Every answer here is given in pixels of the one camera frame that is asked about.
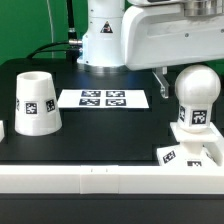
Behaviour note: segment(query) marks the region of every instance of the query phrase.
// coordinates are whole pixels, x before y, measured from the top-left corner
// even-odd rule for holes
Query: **white pedestal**
[[[170,126],[176,140],[180,142],[180,144],[157,149],[157,157],[160,166],[217,166],[212,153],[207,148],[203,147],[204,142],[216,142],[218,140],[212,128],[208,128],[201,133],[192,134],[181,129],[177,123],[170,123]]]

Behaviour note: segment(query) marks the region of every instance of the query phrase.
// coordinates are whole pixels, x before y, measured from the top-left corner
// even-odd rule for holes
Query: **white paper sheet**
[[[59,108],[149,108],[143,90],[62,90]]]

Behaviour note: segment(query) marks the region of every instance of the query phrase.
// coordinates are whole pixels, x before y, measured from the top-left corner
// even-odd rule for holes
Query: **upside-down cup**
[[[15,130],[19,134],[41,136],[62,126],[52,76],[32,71],[17,76]]]

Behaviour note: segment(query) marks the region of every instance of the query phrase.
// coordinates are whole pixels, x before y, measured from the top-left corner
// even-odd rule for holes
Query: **black table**
[[[171,67],[171,84],[185,66]],[[63,109],[63,127],[40,137],[14,130],[16,76],[47,71],[57,97],[62,89],[144,90],[149,109]],[[212,122],[223,133],[223,90]],[[163,99],[150,70],[94,74],[63,59],[15,59],[0,67],[0,120],[6,137],[0,164],[158,165],[156,149],[177,144],[169,123],[178,100]],[[0,223],[223,223],[223,195],[0,195]]]

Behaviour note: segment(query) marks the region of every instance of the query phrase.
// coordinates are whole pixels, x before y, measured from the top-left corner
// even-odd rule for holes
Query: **cable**
[[[54,43],[50,43],[50,44],[46,44],[46,45],[44,45],[44,46],[42,46],[42,47],[39,47],[39,48],[37,48],[35,51],[41,51],[41,50],[44,50],[44,49],[46,49],[46,48],[49,48],[49,47],[54,47],[54,46],[58,46],[58,45],[65,45],[65,44],[69,44],[69,42],[68,41],[58,41],[58,42],[54,42]]]
[[[27,59],[32,59],[32,58],[33,58],[33,56],[35,56],[36,54],[46,53],[46,52],[59,52],[59,51],[66,52],[66,50],[45,50],[45,51],[34,51],[33,53],[29,54],[26,58],[27,58]]]
[[[49,20],[50,20],[50,26],[51,26],[51,42],[54,43],[55,42],[55,38],[54,38],[54,23],[53,23],[53,19],[52,19],[50,0],[47,0],[47,8],[48,8],[48,14],[49,14]]]
[[[77,33],[74,24],[73,4],[72,0],[66,0],[68,13],[68,39],[77,39]]]

